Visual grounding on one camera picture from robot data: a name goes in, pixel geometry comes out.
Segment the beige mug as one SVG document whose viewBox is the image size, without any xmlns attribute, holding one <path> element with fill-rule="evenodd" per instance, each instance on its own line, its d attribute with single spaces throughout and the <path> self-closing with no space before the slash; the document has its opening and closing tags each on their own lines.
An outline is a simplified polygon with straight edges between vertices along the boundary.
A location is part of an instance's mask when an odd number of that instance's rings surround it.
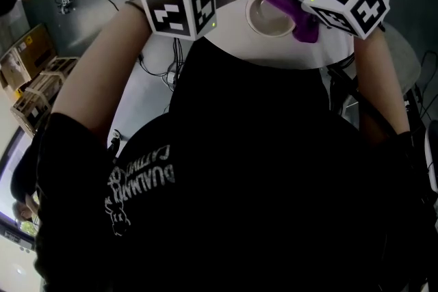
<svg viewBox="0 0 438 292">
<path fill-rule="evenodd" d="M 291 34 L 296 27 L 291 17 L 266 0 L 248 0 L 245 15 L 250 28 L 267 38 L 284 37 Z"/>
</svg>

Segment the person's right forearm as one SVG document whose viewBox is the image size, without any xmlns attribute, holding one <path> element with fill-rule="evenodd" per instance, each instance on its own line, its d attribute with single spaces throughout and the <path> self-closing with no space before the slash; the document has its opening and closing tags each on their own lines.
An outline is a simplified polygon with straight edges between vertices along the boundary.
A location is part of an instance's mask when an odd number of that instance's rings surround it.
<svg viewBox="0 0 438 292">
<path fill-rule="evenodd" d="M 365 40 L 355 38 L 354 47 L 359 93 L 397 135 L 409 132 L 402 90 L 384 33 L 377 27 Z"/>
</svg>

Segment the person's left forearm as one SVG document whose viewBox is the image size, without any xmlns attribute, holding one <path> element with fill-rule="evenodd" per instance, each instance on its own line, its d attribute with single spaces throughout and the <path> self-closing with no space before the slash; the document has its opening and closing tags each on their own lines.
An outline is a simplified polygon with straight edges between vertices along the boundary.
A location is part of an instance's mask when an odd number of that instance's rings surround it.
<svg viewBox="0 0 438 292">
<path fill-rule="evenodd" d="M 81 56 L 52 112 L 76 120 L 106 143 L 133 67 L 151 34 L 141 1 L 126 1 Z"/>
</svg>

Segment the wooden crate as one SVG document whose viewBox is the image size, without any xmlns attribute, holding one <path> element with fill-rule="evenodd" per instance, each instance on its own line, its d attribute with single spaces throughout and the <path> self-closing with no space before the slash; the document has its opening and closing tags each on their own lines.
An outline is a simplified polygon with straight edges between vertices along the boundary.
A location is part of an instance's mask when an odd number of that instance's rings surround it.
<svg viewBox="0 0 438 292">
<path fill-rule="evenodd" d="M 51 105 L 70 72 L 79 61 L 78 57 L 55 57 L 26 87 L 25 92 L 40 97 Z"/>
<path fill-rule="evenodd" d="M 51 108 L 48 98 L 42 92 L 32 90 L 25 91 L 10 111 L 22 130 L 33 138 L 50 114 Z"/>
</svg>

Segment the cardboard box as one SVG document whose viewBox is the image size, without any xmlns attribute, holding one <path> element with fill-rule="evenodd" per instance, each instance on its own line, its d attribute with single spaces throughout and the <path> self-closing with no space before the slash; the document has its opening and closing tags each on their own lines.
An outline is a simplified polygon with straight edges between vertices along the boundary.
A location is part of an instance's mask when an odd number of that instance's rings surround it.
<svg viewBox="0 0 438 292">
<path fill-rule="evenodd" d="M 0 72 L 12 90 L 35 78 L 57 55 L 45 24 L 29 30 L 0 59 Z"/>
</svg>

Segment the white rounded object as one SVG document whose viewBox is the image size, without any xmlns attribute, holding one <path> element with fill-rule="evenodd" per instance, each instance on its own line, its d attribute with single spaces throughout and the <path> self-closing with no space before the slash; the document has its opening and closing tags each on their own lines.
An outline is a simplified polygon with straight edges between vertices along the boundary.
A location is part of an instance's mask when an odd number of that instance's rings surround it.
<svg viewBox="0 0 438 292">
<path fill-rule="evenodd" d="M 438 120 L 431 121 L 426 129 L 424 152 L 430 186 L 438 194 Z"/>
</svg>

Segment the person's black printed shirt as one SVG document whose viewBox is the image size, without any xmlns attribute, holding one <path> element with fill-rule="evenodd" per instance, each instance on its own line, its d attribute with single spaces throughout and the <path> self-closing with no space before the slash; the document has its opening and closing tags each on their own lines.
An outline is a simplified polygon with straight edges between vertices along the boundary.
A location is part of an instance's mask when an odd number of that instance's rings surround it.
<svg viewBox="0 0 438 292">
<path fill-rule="evenodd" d="M 410 133 L 375 146 L 314 70 L 202 40 L 166 114 L 116 161 L 49 118 L 36 270 L 48 292 L 438 292 L 438 232 Z"/>
</svg>

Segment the display screen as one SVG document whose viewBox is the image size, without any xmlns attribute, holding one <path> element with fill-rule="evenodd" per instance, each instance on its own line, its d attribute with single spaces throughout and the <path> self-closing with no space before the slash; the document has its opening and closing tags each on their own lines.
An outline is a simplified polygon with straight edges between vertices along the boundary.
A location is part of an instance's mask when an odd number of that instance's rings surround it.
<svg viewBox="0 0 438 292">
<path fill-rule="evenodd" d="M 15 199 L 10 183 L 14 169 L 30 144 L 31 138 L 18 128 L 0 156 L 0 235 L 17 243 L 21 250 L 34 250 L 34 236 L 21 228 L 12 212 Z"/>
</svg>

